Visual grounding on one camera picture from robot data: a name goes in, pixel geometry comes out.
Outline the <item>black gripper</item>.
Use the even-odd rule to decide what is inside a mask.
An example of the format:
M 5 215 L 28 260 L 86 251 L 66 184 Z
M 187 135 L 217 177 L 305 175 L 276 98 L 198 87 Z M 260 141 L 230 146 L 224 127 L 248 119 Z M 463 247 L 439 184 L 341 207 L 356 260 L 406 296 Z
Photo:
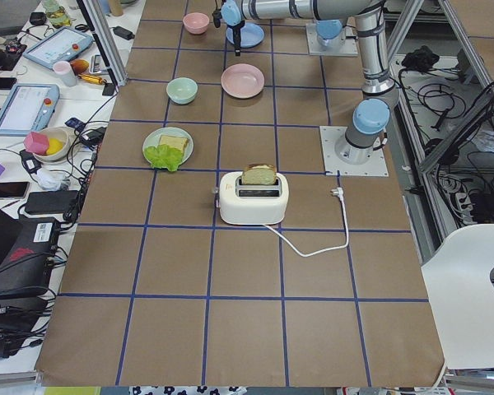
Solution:
M 222 19 L 221 11 L 214 11 L 212 13 L 213 25 L 216 28 L 219 28 L 221 26 L 221 19 Z M 240 21 L 240 23 L 235 26 L 227 26 L 232 31 L 233 40 L 239 41 L 239 42 L 234 42 L 234 51 L 236 57 L 239 57 L 241 55 L 241 29 L 244 26 L 245 26 L 244 21 Z

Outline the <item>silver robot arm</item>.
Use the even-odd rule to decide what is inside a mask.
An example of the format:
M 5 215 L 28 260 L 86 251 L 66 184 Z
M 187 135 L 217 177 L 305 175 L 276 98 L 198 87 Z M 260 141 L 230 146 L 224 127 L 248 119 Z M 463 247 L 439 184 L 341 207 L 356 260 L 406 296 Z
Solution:
M 382 1 L 373 1 L 355 16 L 364 76 L 363 100 L 354 109 L 352 122 L 338 141 L 342 159 L 352 165 L 368 161 L 375 140 L 384 131 L 398 101 L 389 70 L 383 4 Z
M 281 0 L 281 1 L 221 1 L 212 13 L 213 23 L 219 28 L 224 22 L 231 29 L 235 56 L 241 54 L 241 29 L 246 20 L 315 19 L 338 20 L 364 16 L 380 9 L 380 1 L 357 0 Z

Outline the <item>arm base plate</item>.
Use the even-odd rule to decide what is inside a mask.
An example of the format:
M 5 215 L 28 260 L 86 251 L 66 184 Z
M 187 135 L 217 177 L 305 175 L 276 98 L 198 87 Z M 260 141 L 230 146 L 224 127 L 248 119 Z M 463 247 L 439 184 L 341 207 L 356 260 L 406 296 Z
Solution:
M 388 177 L 389 172 L 377 137 L 368 148 L 356 148 L 346 140 L 346 127 L 320 126 L 320 142 L 326 175 Z
M 358 55 L 357 40 L 352 29 L 345 27 L 337 37 L 324 39 L 316 29 L 315 23 L 306 25 L 306 37 L 309 55 L 356 57 Z

